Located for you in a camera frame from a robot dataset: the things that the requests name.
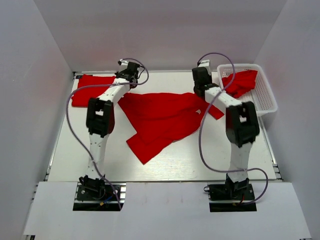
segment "robotic arm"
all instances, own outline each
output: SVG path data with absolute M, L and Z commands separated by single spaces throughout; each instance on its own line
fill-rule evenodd
M 86 126 L 89 131 L 90 152 L 102 175 L 105 175 L 104 161 L 107 140 L 115 127 L 114 106 L 124 94 L 135 88 L 138 82 L 139 64 L 124 60 L 119 61 L 118 64 L 120 71 L 115 73 L 113 82 L 115 86 L 109 87 L 97 98 L 91 98 L 87 108 Z M 89 158 L 85 175 L 93 180 L 100 178 L 91 158 Z
M 221 88 L 212 83 L 209 60 L 203 60 L 193 68 L 192 76 L 195 94 L 206 102 L 211 103 L 221 92 Z M 252 144 L 260 132 L 255 105 L 251 101 L 241 102 L 226 92 L 222 92 L 213 104 L 225 114 L 225 132 L 231 143 L 229 171 L 247 169 Z M 231 198 L 242 195 L 248 186 L 246 171 L 226 174 L 225 189 Z

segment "white wall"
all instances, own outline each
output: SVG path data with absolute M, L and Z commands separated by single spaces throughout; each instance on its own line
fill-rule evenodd
M 279 106 L 264 120 L 281 174 L 320 239 L 320 1 L 288 0 L 255 62 Z
M 0 238 L 20 239 L 72 72 L 32 0 L 0 4 Z
M 285 2 L 35 0 L 73 71 L 115 70 L 124 57 L 151 70 L 190 70 L 211 51 L 252 63 Z

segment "folded red cloth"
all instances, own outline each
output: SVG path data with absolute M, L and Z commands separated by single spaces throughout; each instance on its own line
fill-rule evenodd
M 194 133 L 208 107 L 193 93 L 127 93 L 118 104 L 137 132 L 126 142 L 142 164 Z M 214 106 L 209 113 L 216 119 L 224 115 Z
M 79 79 L 78 88 L 88 86 L 88 85 L 101 85 L 101 84 L 112 84 L 115 80 L 115 76 L 90 76 L 83 75 L 82 78 Z M 103 94 L 108 87 L 90 87 L 76 92 L 72 96 L 73 107 L 88 107 L 88 102 L 90 98 L 96 98 Z
M 234 98 L 239 98 L 243 94 L 254 89 L 256 86 L 256 77 L 258 71 L 256 70 L 247 70 L 237 72 L 234 76 L 232 84 L 225 90 L 226 93 L 230 94 Z M 233 74 L 230 74 L 228 77 L 222 78 L 223 86 L 226 86 L 230 83 Z

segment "plastic laundry basket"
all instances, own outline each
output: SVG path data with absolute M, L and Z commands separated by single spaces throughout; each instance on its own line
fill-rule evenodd
M 258 117 L 267 113 L 273 113 L 277 111 L 277 102 L 262 68 L 257 64 L 234 64 L 234 67 L 236 73 L 247 70 L 258 71 L 255 79 L 255 88 L 245 93 L 238 99 L 241 102 L 253 102 Z M 219 76 L 220 87 L 223 88 L 224 86 L 222 78 L 228 77 L 233 73 L 232 66 L 231 64 L 219 65 L 217 68 L 217 72 Z

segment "red cloth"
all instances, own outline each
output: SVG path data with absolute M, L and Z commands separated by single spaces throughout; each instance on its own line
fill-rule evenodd
M 88 86 L 88 85 L 101 85 L 101 84 L 112 84 L 115 80 L 115 76 L 90 76 L 83 75 L 82 78 L 79 79 L 78 88 Z M 76 92 L 72 96 L 73 107 L 88 107 L 88 102 L 90 98 L 96 98 L 103 94 L 108 87 L 90 87 Z
M 225 90 L 226 93 L 236 99 L 241 97 L 243 94 L 255 88 L 257 74 L 258 71 L 255 70 L 237 72 L 232 84 Z M 222 78 L 223 86 L 230 83 L 232 76 L 233 74 L 230 74 L 228 77 Z
M 208 107 L 193 93 L 127 93 L 118 104 L 137 132 L 126 142 L 142 164 L 194 133 Z M 214 106 L 209 113 L 216 119 L 224 115 Z

